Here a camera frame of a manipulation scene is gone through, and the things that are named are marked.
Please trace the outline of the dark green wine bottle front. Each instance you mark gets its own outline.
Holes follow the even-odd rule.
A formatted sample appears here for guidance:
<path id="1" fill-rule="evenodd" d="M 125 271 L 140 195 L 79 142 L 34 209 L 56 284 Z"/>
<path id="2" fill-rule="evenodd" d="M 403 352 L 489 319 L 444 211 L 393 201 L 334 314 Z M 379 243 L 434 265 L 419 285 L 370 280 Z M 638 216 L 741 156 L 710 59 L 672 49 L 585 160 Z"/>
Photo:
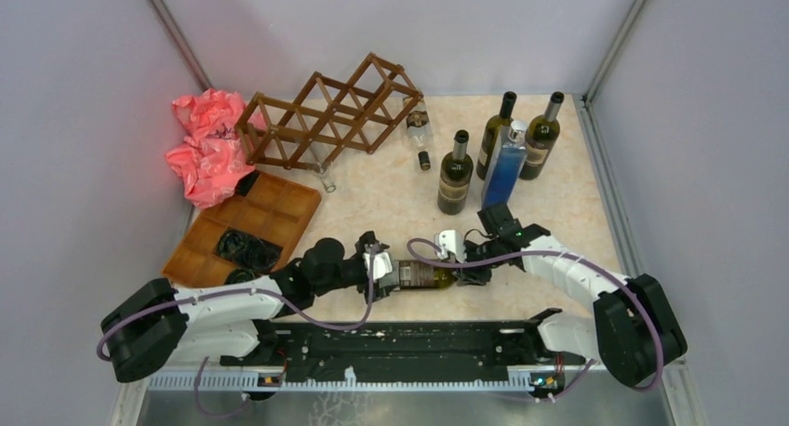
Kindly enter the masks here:
<path id="1" fill-rule="evenodd" d="M 400 290 L 444 289 L 455 284 L 451 269 L 434 267 L 418 260 L 400 260 L 396 287 Z"/>

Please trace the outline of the clear glass bottle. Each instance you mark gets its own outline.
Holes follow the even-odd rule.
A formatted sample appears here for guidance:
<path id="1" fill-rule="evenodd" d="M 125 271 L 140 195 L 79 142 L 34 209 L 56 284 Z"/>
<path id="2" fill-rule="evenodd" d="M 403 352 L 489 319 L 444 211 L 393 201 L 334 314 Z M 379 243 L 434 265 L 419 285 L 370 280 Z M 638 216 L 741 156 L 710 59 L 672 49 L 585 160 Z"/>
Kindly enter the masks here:
<path id="1" fill-rule="evenodd" d="M 313 144 L 309 148 L 309 151 L 314 159 L 313 172 L 321 181 L 324 190 L 327 193 L 335 192 L 337 186 L 333 176 L 329 171 L 330 163 L 327 162 L 326 154 L 319 148 L 317 144 Z"/>

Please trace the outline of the brown wooden wine rack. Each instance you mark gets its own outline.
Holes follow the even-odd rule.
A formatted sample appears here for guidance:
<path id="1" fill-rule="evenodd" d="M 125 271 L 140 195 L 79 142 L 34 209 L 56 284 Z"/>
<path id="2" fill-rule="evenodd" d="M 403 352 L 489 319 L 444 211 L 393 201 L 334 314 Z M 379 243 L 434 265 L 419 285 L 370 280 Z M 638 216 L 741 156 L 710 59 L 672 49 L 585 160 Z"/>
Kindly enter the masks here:
<path id="1" fill-rule="evenodd" d="M 314 72 L 293 100 L 255 93 L 234 131 L 249 165 L 318 170 L 375 153 L 422 98 L 404 66 L 369 53 L 344 81 Z"/>

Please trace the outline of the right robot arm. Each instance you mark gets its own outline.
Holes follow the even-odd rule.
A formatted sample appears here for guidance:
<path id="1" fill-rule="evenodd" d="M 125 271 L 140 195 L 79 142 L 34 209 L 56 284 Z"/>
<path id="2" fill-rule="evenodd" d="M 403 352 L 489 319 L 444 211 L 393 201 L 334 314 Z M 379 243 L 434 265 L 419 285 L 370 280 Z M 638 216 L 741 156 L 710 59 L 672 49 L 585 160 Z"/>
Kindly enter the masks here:
<path id="1" fill-rule="evenodd" d="M 524 337 L 524 350 L 536 363 L 557 353 L 573 353 L 603 364 L 621 384 L 650 388 L 665 365 L 682 357 L 688 343 L 661 284 L 649 274 L 611 272 L 564 246 L 539 224 L 521 225 L 506 204 L 478 211 L 484 242 L 456 231 L 436 235 L 437 257 L 461 265 L 457 275 L 486 284 L 493 269 L 508 264 L 563 290 L 591 317 L 546 315 Z"/>

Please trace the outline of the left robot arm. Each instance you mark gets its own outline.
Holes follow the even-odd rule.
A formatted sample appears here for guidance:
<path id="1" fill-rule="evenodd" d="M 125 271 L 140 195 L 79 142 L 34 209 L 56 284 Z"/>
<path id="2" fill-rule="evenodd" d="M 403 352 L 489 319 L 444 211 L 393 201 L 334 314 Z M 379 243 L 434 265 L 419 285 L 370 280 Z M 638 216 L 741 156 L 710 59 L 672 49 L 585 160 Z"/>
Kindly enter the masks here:
<path id="1" fill-rule="evenodd" d="M 176 288 L 155 278 L 102 319 L 96 355 L 112 364 L 117 381 L 128 383 L 177 361 L 215 357 L 230 366 L 268 364 L 279 340 L 266 323 L 283 316 L 296 314 L 326 330 L 357 329 L 367 313 L 340 324 L 306 312 L 316 298 L 351 286 L 367 304 L 375 301 L 375 286 L 395 271 L 395 261 L 372 231 L 354 247 L 347 257 L 339 240 L 325 237 L 279 270 L 225 286 Z"/>

